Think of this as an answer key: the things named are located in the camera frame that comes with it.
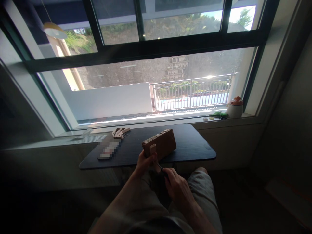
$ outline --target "window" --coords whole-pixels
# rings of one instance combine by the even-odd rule
[[[66,106],[81,126],[197,117],[225,110],[236,95],[246,105],[278,6],[261,0],[33,0],[25,9],[14,3],[28,28],[7,16],[18,36],[6,35],[56,111],[64,118]],[[44,46],[38,43],[28,20],[44,23],[44,14],[66,39],[43,34]]]

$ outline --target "beige pants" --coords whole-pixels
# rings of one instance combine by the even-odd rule
[[[176,222],[186,233],[194,233],[187,224],[184,216],[170,204],[168,210],[161,205],[155,192],[150,188],[151,178],[146,173],[141,180],[133,182],[125,194],[131,196],[131,201],[125,209],[127,223],[120,227],[120,233],[126,232],[131,226],[152,220],[161,216],[168,217]],[[206,214],[208,220],[219,234],[222,234],[222,225],[219,210],[214,196],[214,186],[209,175],[203,171],[194,171],[188,179],[191,192]]]

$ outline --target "ceramic pot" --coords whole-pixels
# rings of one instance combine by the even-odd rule
[[[229,118],[233,119],[239,119],[241,118],[241,115],[243,114],[243,105],[229,105],[227,107],[227,116]]]

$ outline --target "yellow lamp shade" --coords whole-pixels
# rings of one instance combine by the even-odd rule
[[[52,22],[44,23],[43,30],[47,35],[49,35],[51,37],[55,37],[58,39],[66,39],[67,38],[65,31],[63,29],[61,29],[60,26],[58,26],[57,24],[54,24]]]

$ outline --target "floor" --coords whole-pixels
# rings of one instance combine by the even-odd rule
[[[220,209],[223,233],[307,233],[248,169],[209,172]],[[31,233],[87,233],[121,187],[32,193],[7,186],[5,223]]]

